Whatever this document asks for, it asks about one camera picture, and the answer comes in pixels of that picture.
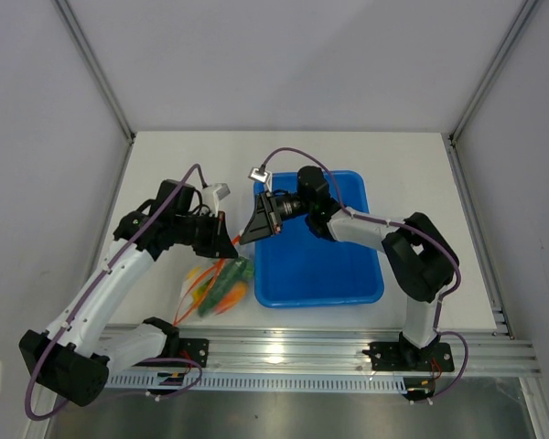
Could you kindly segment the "dark green cucumber toy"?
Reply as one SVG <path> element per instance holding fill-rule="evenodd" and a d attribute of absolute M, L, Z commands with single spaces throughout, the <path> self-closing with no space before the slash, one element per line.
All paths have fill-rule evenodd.
<path fill-rule="evenodd" d="M 252 276 L 253 262 L 250 259 L 238 257 L 235 260 L 228 260 L 217 275 L 217 279 L 207 292 L 206 297 L 200 303 L 199 316 L 204 317 L 214 311 L 214 307 L 237 282 L 248 283 Z"/>

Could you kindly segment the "clear zip top bag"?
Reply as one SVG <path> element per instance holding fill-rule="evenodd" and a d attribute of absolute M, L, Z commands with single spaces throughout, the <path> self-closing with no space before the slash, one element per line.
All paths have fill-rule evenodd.
<path fill-rule="evenodd" d="M 188 271 L 178 291 L 174 326 L 224 316 L 247 298 L 253 286 L 254 248 L 241 246 L 239 240 L 236 236 L 231 241 L 237 258 L 203 260 Z"/>

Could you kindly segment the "yellow orange mango toy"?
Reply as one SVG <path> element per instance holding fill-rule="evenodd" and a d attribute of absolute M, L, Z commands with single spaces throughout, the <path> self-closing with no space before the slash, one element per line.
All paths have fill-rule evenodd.
<path fill-rule="evenodd" d="M 204 284 L 200 284 L 192 293 L 193 297 L 197 299 L 198 297 L 205 294 L 205 291 L 207 290 L 208 286 L 210 285 L 210 281 L 207 281 Z"/>

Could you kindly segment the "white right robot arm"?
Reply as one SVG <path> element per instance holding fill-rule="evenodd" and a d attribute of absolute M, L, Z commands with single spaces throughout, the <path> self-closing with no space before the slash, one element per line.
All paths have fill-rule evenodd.
<path fill-rule="evenodd" d="M 402 221 L 378 219 L 348 208 L 335 177 L 317 166 L 299 169 L 293 193 L 275 193 L 272 174 L 264 166 L 252 168 L 249 177 L 264 190 L 254 197 L 242 244 L 270 238 L 282 232 L 285 221 L 304 217 L 310 232 L 320 239 L 383 252 L 407 296 L 404 327 L 389 363 L 414 370 L 435 358 L 443 301 L 458 289 L 461 274 L 458 257 L 431 219 L 420 212 Z"/>

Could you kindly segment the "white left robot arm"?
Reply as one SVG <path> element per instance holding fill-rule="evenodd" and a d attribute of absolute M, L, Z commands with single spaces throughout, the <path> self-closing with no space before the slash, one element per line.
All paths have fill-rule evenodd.
<path fill-rule="evenodd" d="M 229 194 L 225 183 L 196 189 L 166 179 L 155 198 L 123 216 L 101 269 L 45 330 L 22 336 L 19 349 L 31 382 L 84 407 L 112 375 L 133 366 L 191 364 L 178 328 L 158 317 L 107 344 L 100 338 L 134 284 L 172 246 L 189 246 L 209 259 L 237 257 L 220 209 Z"/>

